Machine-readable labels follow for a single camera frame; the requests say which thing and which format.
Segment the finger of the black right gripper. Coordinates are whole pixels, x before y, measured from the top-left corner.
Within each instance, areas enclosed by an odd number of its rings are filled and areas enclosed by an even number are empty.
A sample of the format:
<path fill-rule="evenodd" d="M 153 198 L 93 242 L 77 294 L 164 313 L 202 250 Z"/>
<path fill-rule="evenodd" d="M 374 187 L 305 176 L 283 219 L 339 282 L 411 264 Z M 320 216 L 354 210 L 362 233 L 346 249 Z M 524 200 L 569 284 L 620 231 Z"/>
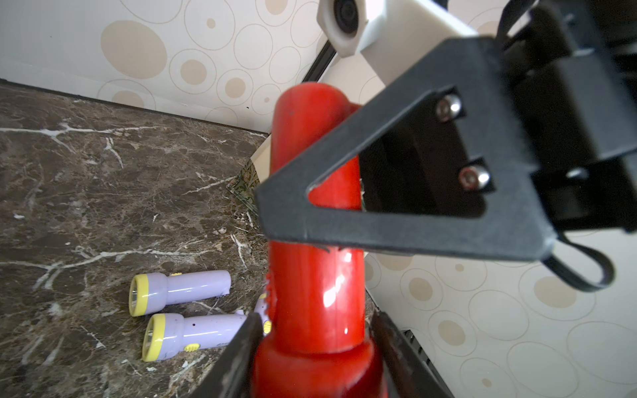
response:
<path fill-rule="evenodd" d="M 325 84 L 286 91 L 271 159 L 256 192 L 270 240 L 534 261 L 557 239 L 487 37 L 444 41 L 362 107 Z"/>

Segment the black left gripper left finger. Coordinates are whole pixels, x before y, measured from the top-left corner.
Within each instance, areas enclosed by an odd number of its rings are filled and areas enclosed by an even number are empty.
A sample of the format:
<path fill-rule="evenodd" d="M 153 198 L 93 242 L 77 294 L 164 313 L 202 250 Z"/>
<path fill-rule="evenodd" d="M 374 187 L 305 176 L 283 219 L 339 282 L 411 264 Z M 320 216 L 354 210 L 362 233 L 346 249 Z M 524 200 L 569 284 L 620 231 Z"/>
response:
<path fill-rule="evenodd" d="M 250 313 L 191 396 L 195 398 L 250 397 L 251 371 L 262 339 L 261 316 L 258 313 Z"/>

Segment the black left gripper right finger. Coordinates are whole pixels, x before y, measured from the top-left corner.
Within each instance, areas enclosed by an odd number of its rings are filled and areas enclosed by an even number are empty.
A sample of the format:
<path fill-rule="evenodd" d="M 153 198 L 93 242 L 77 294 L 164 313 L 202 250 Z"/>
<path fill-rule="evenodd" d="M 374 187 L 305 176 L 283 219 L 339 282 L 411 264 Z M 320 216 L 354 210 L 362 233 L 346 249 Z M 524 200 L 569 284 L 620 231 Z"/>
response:
<path fill-rule="evenodd" d="M 389 397 L 452 397 L 451 390 L 413 333 L 403 333 L 376 311 L 371 332 L 383 358 Z"/>

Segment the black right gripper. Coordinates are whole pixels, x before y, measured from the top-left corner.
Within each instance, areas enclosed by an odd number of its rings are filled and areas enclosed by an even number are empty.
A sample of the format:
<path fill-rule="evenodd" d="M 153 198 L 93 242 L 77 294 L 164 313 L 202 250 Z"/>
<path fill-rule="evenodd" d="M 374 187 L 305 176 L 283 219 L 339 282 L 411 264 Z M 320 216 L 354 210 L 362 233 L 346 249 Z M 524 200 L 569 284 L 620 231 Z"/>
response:
<path fill-rule="evenodd" d="M 636 4 L 510 1 L 497 30 L 561 232 L 636 228 Z"/>

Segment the large red flashlight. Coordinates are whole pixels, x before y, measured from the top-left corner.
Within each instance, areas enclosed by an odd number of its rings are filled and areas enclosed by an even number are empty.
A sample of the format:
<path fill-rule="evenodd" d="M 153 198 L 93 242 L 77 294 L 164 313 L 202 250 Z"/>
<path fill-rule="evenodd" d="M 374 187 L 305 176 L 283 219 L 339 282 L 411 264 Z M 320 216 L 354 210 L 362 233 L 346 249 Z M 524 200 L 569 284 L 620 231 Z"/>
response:
<path fill-rule="evenodd" d="M 280 96 L 270 171 L 282 167 L 357 109 L 342 91 L 304 83 Z M 361 250 L 270 242 L 270 333 L 255 355 L 255 397 L 384 397 L 383 359 L 365 322 Z"/>

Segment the purple flashlight sideways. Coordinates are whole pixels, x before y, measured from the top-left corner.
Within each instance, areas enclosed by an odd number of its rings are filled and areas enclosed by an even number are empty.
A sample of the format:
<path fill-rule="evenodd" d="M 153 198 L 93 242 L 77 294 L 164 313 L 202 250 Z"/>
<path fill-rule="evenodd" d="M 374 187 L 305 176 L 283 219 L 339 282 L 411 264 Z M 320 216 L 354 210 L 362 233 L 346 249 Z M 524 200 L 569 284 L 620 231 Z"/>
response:
<path fill-rule="evenodd" d="M 232 277 L 226 270 L 135 275 L 129 287 L 129 314 L 141 317 L 169 305 L 222 297 L 230 293 L 231 285 Z"/>

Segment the cream tote bag green handles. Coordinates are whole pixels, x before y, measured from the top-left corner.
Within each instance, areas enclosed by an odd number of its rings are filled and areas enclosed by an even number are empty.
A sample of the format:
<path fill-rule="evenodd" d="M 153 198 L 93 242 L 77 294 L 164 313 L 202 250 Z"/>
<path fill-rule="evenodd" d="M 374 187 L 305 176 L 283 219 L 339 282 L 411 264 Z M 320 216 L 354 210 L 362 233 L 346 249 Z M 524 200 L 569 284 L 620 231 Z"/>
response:
<path fill-rule="evenodd" d="M 255 190 L 270 176 L 270 155 L 271 138 L 268 137 L 228 185 L 229 191 L 254 215 L 257 215 Z"/>

